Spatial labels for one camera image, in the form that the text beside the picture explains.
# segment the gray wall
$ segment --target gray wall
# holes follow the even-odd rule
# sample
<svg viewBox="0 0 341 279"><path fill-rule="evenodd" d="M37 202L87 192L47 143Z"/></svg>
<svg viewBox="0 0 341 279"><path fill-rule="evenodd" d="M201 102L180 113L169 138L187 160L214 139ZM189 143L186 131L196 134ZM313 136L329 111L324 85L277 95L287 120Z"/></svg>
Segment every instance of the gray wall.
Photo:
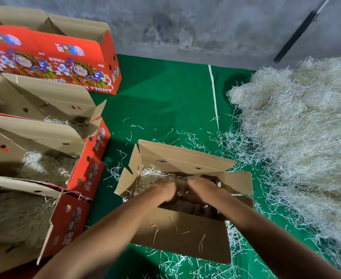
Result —
<svg viewBox="0 0 341 279"><path fill-rule="evenodd" d="M117 53L234 68L341 56L341 0L331 0L279 65L273 58L322 0L0 0L107 22Z"/></svg>

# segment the forearm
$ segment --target forearm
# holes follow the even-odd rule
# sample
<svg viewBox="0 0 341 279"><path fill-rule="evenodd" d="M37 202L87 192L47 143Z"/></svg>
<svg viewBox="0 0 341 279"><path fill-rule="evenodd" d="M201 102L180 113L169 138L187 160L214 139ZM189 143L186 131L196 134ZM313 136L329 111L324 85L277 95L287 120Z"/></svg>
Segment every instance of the forearm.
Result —
<svg viewBox="0 0 341 279"><path fill-rule="evenodd" d="M208 202L223 213L279 278L341 278L341 272L263 215L216 188Z"/></svg>
<svg viewBox="0 0 341 279"><path fill-rule="evenodd" d="M55 255L35 279L78 279L100 265L114 262L138 230L143 216L163 201L158 187L128 200Z"/></svg>

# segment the green mat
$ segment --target green mat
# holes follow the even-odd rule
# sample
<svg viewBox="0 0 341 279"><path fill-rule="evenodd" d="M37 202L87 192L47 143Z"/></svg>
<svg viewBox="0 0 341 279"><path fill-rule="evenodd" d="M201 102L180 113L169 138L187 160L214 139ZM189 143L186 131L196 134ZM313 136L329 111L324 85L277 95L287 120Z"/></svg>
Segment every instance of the green mat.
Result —
<svg viewBox="0 0 341 279"><path fill-rule="evenodd" d="M139 139L163 142L221 155L214 100L207 65L155 60L118 55L122 83L116 96L91 93L96 104L107 99L102 114L112 133L103 160L108 169L128 165L134 144ZM237 129L229 116L234 107L226 92L249 80L252 71L212 67L216 105L221 132ZM259 178L260 165L245 167L253 176L254 198L266 216L288 230L311 248L310 231L297 230L285 218L281 208L271 207L264 197ZM93 225L114 208L122 198L114 194L117 180L104 171L90 209L87 226ZM271 278L270 270L245 240L233 247L232 265L211 263L130 244L106 278Z"/></svg>

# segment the open cardboard box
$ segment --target open cardboard box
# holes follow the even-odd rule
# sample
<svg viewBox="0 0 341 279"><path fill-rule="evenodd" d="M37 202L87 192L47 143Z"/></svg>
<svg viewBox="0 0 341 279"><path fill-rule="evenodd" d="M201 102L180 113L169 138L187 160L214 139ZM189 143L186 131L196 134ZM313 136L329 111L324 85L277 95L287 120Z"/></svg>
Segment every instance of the open cardboard box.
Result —
<svg viewBox="0 0 341 279"><path fill-rule="evenodd" d="M0 74L0 113L29 119L58 119L84 123L81 137L101 159L110 138L101 113L106 100L96 106L80 85L28 76Z"/></svg>
<svg viewBox="0 0 341 279"><path fill-rule="evenodd" d="M226 172L235 163L233 160L202 152L139 140L129 161L132 173L123 169L115 193L129 197L142 170L154 167L167 173L213 176L221 182L221 187L232 194L252 195L250 172ZM253 207L251 196L236 197ZM158 207L145 216L131 242L213 262L231 263L227 229L221 220Z"/></svg>
<svg viewBox="0 0 341 279"><path fill-rule="evenodd" d="M101 90L100 88L89 86L89 91L100 93L109 92L113 95L117 93L121 82L121 72L114 43L111 38L110 28L107 23L54 14L48 15L41 9L0 6L0 24L27 27L34 31L97 42L101 49L99 52L102 53L106 64L105 67L102 66L102 71L109 75L103 77L102 80L108 83L108 87L112 89Z"/></svg>
<svg viewBox="0 0 341 279"><path fill-rule="evenodd" d="M57 201L41 250L0 243L0 273L34 259L39 263L42 258L58 253L83 232L90 207L89 202L67 191L60 192L42 184L0 176L0 192L13 190L38 195L40 198L56 198Z"/></svg>
<svg viewBox="0 0 341 279"><path fill-rule="evenodd" d="M66 182L67 190L94 198L104 165L72 127L0 114L0 176L15 177L15 169L23 164L29 151L75 157L75 166Z"/></svg>

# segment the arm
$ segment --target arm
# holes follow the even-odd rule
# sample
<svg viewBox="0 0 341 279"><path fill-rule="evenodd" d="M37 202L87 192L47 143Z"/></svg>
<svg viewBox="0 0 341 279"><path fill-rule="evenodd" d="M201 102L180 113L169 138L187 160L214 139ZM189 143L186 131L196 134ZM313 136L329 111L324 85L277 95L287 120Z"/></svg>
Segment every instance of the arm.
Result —
<svg viewBox="0 0 341 279"><path fill-rule="evenodd" d="M79 279L112 264L129 244L143 216L176 193L174 182L160 181L113 210L55 255L34 279Z"/></svg>
<svg viewBox="0 0 341 279"><path fill-rule="evenodd" d="M205 178L190 179L190 201L214 206L279 278L341 278L341 272L288 232Z"/></svg>

